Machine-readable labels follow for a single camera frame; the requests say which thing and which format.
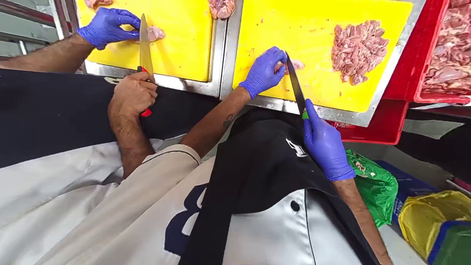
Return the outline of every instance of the tattoo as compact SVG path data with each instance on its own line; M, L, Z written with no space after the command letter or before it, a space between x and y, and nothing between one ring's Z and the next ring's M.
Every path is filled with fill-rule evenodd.
M227 116L227 119L222 123L222 125L226 128L229 128L233 120L234 120L234 114L231 113Z

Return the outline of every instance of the hand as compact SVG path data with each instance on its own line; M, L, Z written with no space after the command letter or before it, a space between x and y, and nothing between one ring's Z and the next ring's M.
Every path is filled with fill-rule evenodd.
M347 161L340 139L340 132L319 118L312 101L306 100L309 119L304 120L304 144L330 181L355 177L355 171Z
M124 24L139 29L141 20L127 10L100 8L90 24L78 29L78 34L98 50L103 50L108 43L138 40L139 31L125 31L120 28Z
M259 93L278 85L286 69L286 66L282 66L275 74L275 65L279 61L285 64L286 54L278 47L271 47L255 59L247 78L239 85L249 92L252 99Z
M114 95L108 105L108 115L137 118L141 112L155 103L157 86L145 82L150 78L147 72L126 76L114 88Z

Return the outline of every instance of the yellow cutting board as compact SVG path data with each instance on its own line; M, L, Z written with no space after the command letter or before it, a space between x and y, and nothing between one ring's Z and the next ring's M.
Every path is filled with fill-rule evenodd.
M256 57L272 46L286 50L306 67L296 71L306 98L315 105L366 112L391 53L412 10L412 3L393 0L245 0L233 87L243 81ZM369 80L357 86L342 83L332 69L334 28L379 20L389 39L388 54ZM289 76L261 95L293 100Z
M81 26L88 25L95 12L84 0L77 0ZM212 18L204 0L114 0L107 8L127 9L137 17L146 14L147 24L164 30L165 39L152 42L150 50L154 72L185 79L208 81ZM136 70L139 44L122 41L93 50L88 60L108 66Z

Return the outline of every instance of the red plastic crate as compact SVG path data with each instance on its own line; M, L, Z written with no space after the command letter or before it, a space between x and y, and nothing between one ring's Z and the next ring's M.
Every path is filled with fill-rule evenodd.
M389 81L383 99L419 103L469 103L465 96L422 93L422 84L437 43L449 0L427 0Z
M336 128L345 142L394 145L399 142L408 106L405 100L382 99L368 127Z

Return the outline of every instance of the hairy forearm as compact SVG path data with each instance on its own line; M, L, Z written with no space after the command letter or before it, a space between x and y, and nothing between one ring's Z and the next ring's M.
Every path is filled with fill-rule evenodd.
M378 261L382 265L392 265L386 246L384 246L384 242L371 217L370 211L358 192L355 180L332 181L332 185L336 188L343 201L345 201L352 210L361 231L373 249Z
M134 116L110 115L110 125L118 140L124 178L127 178L144 159L155 153Z
M35 72L74 73L94 49L78 34L50 46L0 62L0 68Z
M204 157L221 140L239 111L251 100L243 87L232 91L181 140Z

